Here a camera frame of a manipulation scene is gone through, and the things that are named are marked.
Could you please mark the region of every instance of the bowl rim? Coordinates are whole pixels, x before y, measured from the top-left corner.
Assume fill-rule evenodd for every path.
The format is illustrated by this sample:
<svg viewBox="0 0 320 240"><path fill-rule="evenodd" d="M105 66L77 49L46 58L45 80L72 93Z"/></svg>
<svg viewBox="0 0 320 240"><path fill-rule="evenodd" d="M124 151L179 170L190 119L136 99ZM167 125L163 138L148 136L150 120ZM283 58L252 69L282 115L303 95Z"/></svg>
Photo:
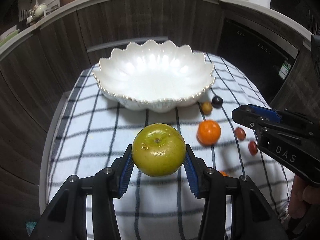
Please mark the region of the bowl rim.
<svg viewBox="0 0 320 240"><path fill-rule="evenodd" d="M130 42L125 49L113 48L112 51L111 51L110 57L109 57L108 59L111 59L112 53L113 53L113 51L114 51L115 49L117 49L117 50L122 50L122 51L126 51L127 48L128 48L128 46L129 46L130 44L136 44L136 45L138 45L138 46L141 47L141 46L144 46L147 42L150 42L150 41L154 41L154 40L149 39L149 40L147 40L147 41L146 41L145 43L143 43L143 44L137 44L137 43L135 43L135 42ZM162 45L164 45L164 44L167 43L167 42L168 42L168 43L169 43L169 42L172 43L176 48L181 48L181 47L187 46L187 47L190 48L191 53L195 55L195 53L192 51L191 47L190 47L189 45L187 45L187 44L182 45L182 46L179 47L179 46L176 46L176 45L174 44L174 42L171 41L171 40L167 40L167 41L165 41L165 42L163 42L163 43L157 43L157 44L158 44L159 46L162 46ZM100 71L101 71L100 60L102 60L102 59L104 59L104 57L102 57L102 58L99 59L99 69L100 69ZM192 94L191 96L188 96L188 97L180 97L180 98L159 98L159 99L155 99L155 100L151 100L151 101L150 101L150 100L140 100L140 99L132 98L132 97L129 97L129 96L126 96L126 95L123 95L123 94L116 94L116 93L113 93L113 92L111 92L111 91L109 91L109 90L106 90L104 87L102 87L101 82L100 82L100 80L96 77L96 75L94 74L94 71L92 71L92 73L93 73L93 76L94 76L95 80L97 81L97 85L98 85L99 89L101 89L103 92L107 93L107 94L110 95L110 96L113 96L113 97L115 97L115 98L124 98L124 99L126 99L126 100L133 101L133 102L137 102L137 103L140 103L140 104L156 104L156 103L162 103L162 102L182 102L182 101L189 101L189 100L192 99L192 98L196 98L196 97L199 97L200 95L204 94L210 87L212 87L212 85L213 85L213 84L215 83L215 81L216 81L215 76L213 76L214 63L211 62L210 65L212 65L212 70L211 70L211 72L210 72L210 76L212 77L212 81L211 81L208 85L204 86L199 92L197 92L197 93L195 93L195 94Z"/></svg>

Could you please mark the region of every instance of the black dishwasher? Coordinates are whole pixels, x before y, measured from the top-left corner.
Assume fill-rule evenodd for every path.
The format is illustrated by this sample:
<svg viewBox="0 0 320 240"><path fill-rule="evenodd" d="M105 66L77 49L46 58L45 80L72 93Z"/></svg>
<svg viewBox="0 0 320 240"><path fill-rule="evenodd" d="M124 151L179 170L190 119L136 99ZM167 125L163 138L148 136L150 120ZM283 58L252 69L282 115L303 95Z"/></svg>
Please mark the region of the black dishwasher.
<svg viewBox="0 0 320 240"><path fill-rule="evenodd" d="M226 19L218 55L241 70L270 104L280 90L295 58L260 33Z"/></svg>

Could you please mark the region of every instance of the white bowl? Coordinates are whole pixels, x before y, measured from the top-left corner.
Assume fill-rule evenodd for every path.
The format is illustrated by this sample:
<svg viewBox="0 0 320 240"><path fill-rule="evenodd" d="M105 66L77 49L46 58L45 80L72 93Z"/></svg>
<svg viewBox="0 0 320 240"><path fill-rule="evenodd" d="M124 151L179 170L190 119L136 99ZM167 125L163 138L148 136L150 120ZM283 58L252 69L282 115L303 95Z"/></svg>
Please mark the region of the white bowl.
<svg viewBox="0 0 320 240"><path fill-rule="evenodd" d="M172 41L131 42L126 49L113 49L99 66L93 76L102 93L131 110L164 113L190 106L215 82L214 65L205 62L203 53Z"/></svg>

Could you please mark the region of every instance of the white countertop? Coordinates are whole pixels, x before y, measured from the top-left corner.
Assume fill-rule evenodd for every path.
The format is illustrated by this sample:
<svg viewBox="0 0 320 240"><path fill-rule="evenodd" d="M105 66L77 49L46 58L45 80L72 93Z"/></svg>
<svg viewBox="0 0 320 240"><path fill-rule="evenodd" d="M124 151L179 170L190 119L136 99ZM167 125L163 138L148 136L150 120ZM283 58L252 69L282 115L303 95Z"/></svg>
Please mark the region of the white countertop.
<svg viewBox="0 0 320 240"><path fill-rule="evenodd" d="M16 46L18 46L20 43L25 41L28 37L32 36L32 31L35 29L42 29L48 24L56 21L57 19L74 12L76 10L88 7L93 4L101 3L108 0L75 0L71 3L68 3L67 5L64 5L63 7L59 8L58 10L54 11L53 13L49 14L47 17L41 19L36 24L26 28L19 34L17 34L15 37L10 39L8 42L6 42L3 46L0 47L0 60L2 60L10 51L12 51ZM296 32L300 33L301 36L305 38L305 40L310 43L311 42L311 35L312 33L309 32L305 27L300 25L299 23L295 22L294 20L290 19L289 17L274 11L272 9L250 3L243 0L205 0L207 2L211 3L217 3L225 2L225 3L231 3L236 4L240 6L244 6L247 8L250 8L255 11L259 11L261 13L264 13L272 18L275 18L279 20L280 22L286 24L290 28L294 29Z"/></svg>

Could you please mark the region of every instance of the tablecloth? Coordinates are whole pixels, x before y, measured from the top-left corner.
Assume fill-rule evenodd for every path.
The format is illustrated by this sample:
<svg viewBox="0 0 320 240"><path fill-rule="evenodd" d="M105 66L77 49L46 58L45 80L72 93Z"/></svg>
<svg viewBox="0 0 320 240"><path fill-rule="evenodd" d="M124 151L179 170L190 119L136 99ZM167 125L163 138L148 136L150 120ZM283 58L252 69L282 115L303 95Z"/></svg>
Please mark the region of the tablecloth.
<svg viewBox="0 0 320 240"><path fill-rule="evenodd" d="M215 95L224 100L222 108L213 109L209 116L201 113L199 103L164 114L128 110L99 91L92 76L98 65L84 70L55 131L48 163L47 201L69 175L94 175L122 156L143 127L167 123L181 133L195 156L204 159L207 166L236 178L249 175L278 217L284 215L294 174L260 151L251 156L248 143L256 141L253 130L243 127L247 137L237 140L235 128L239 125L231 118L231 112L242 104L268 105L255 85L234 65L215 55L205 56L206 61L215 65L216 82L201 101L211 101ZM221 127L221 137L211 147L202 146L196 139L198 124L207 119L217 121ZM191 193L183 166L174 174L159 178L148 177L134 167L127 193L122 199L114 199L114 207L122 240L185 240L197 237L204 200ZM230 197L226 209L227 239L231 231ZM86 214L87 236L93 239L89 196Z"/></svg>

